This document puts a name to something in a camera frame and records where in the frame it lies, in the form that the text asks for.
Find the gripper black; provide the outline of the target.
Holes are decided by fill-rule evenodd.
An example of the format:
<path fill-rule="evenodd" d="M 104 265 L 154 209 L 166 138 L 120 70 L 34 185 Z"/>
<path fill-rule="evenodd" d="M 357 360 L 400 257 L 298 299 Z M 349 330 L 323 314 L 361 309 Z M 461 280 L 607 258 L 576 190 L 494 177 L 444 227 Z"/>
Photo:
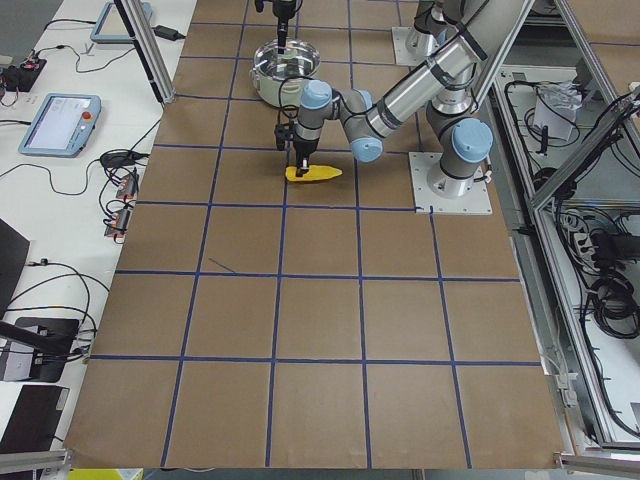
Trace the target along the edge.
<path fill-rule="evenodd" d="M 274 127 L 276 149 L 285 150 L 285 143 L 290 141 L 296 153 L 296 178 L 302 178 L 308 172 L 308 162 L 317 150 L 320 129 L 307 128 L 300 123 L 280 123 Z"/>
<path fill-rule="evenodd" d="M 277 18 L 277 47 L 279 54 L 287 53 L 289 21 L 295 17 L 303 2 L 298 0 L 269 0 L 272 13 Z"/>

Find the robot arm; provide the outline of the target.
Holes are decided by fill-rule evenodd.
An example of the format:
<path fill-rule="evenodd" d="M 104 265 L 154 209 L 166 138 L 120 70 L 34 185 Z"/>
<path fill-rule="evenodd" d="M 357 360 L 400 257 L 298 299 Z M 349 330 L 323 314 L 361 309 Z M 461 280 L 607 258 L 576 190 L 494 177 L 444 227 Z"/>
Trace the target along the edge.
<path fill-rule="evenodd" d="M 289 21 L 295 17 L 302 4 L 302 1 L 271 1 L 272 13 L 277 18 L 278 54 L 285 53 Z M 420 1 L 413 26 L 405 39 L 405 50 L 416 57 L 426 57 L 433 53 L 444 43 L 445 31 L 463 18 L 469 5 L 468 1 Z"/>
<path fill-rule="evenodd" d="M 294 119 L 274 130 L 277 148 L 292 143 L 296 155 L 286 179 L 316 182 L 340 175 L 311 162 L 326 122 L 339 122 L 354 158 L 370 163 L 382 155 L 385 139 L 424 109 L 445 150 L 439 172 L 446 183 L 468 184 L 493 141 L 490 129 L 472 116 L 472 104 L 494 79 L 532 6 L 493 0 L 436 1 L 418 8 L 413 30 L 436 45 L 424 48 L 422 62 L 379 100 L 366 90 L 336 90 L 307 80 Z"/>

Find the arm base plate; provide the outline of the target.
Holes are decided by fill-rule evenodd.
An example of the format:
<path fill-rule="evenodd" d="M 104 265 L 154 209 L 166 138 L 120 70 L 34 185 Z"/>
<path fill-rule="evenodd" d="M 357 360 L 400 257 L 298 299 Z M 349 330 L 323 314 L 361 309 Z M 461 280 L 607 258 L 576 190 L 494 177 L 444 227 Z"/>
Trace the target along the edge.
<path fill-rule="evenodd" d="M 393 27 L 395 63 L 400 66 L 417 66 L 434 51 L 446 43 L 447 34 L 452 28 L 445 29 L 438 36 L 423 34 L 414 27 Z"/>
<path fill-rule="evenodd" d="M 491 215 L 487 182 L 477 166 L 467 179 L 454 179 L 441 169 L 439 152 L 410 152 L 414 210 L 419 214 Z"/>

